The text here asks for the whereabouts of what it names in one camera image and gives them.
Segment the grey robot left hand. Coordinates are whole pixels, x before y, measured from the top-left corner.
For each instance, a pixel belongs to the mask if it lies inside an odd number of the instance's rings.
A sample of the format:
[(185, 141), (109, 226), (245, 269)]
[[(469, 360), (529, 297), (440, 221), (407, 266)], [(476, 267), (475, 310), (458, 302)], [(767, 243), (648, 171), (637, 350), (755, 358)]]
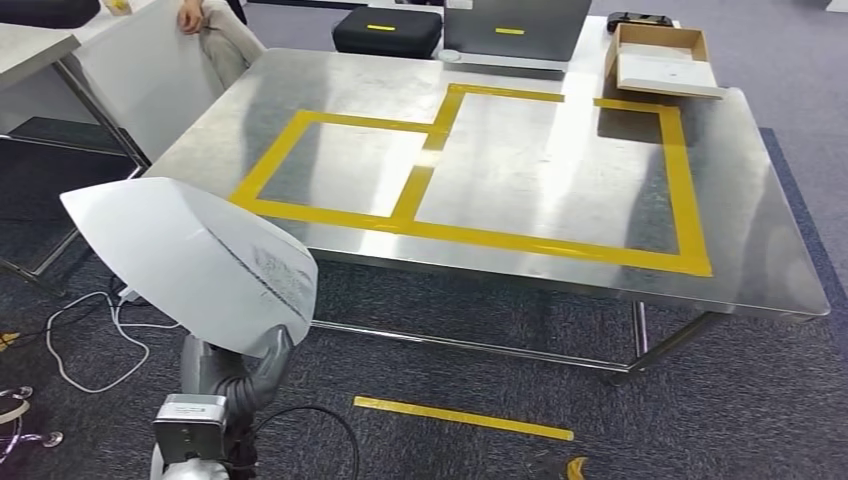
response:
[(229, 423), (252, 419), (275, 398), (295, 348), (283, 325), (263, 334), (261, 343), (264, 356), (249, 368), (244, 355), (187, 335), (181, 353), (182, 392), (224, 397)]

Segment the person's hand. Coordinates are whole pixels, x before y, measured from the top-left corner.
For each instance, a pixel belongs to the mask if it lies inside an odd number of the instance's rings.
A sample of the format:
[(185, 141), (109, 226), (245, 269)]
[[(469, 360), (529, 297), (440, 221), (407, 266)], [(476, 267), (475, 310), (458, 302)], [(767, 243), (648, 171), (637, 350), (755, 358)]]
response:
[(204, 22), (201, 0), (184, 0), (177, 13), (177, 24), (184, 34), (198, 33)]

